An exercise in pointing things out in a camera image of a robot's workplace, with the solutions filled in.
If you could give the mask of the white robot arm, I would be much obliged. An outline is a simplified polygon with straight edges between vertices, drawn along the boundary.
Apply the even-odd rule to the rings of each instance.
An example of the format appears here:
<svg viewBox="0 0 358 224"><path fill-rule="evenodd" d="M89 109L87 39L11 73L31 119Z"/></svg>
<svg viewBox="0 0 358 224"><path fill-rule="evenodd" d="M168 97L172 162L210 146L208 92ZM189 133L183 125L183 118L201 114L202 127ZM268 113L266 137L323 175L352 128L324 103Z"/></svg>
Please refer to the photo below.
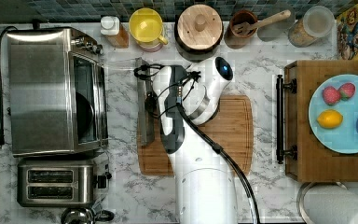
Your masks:
<svg viewBox="0 0 358 224"><path fill-rule="evenodd" d="M160 139L176 184L176 211L181 224L237 224L237 199L226 160L195 128L217 112L233 71L221 57L185 69L166 65L154 76Z"/></svg>

